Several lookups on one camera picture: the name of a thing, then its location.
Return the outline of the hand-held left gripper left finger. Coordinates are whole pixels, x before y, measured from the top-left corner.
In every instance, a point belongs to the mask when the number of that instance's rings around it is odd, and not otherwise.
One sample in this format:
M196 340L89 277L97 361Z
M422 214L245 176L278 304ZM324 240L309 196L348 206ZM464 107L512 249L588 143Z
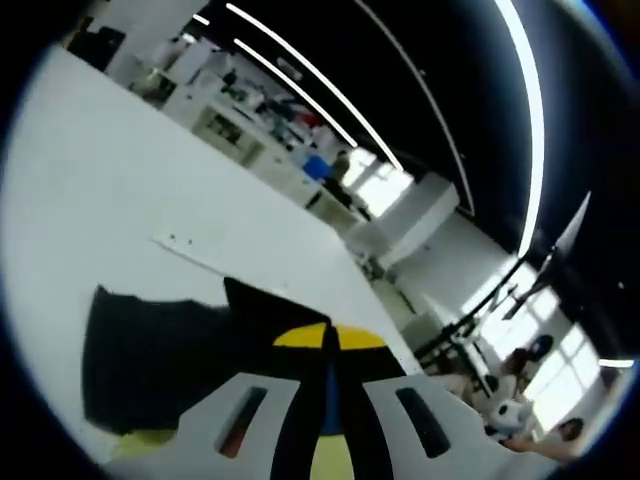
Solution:
M327 410L324 323L278 337L272 373L240 372L186 410L165 443L107 465L113 479L319 479Z

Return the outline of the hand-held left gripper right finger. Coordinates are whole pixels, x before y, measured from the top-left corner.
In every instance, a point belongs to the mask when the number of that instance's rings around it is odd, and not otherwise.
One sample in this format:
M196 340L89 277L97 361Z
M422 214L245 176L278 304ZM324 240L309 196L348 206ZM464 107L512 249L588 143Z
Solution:
M407 374L385 341L334 329L340 426L357 479L548 479L555 461L490 438L480 415L423 374Z

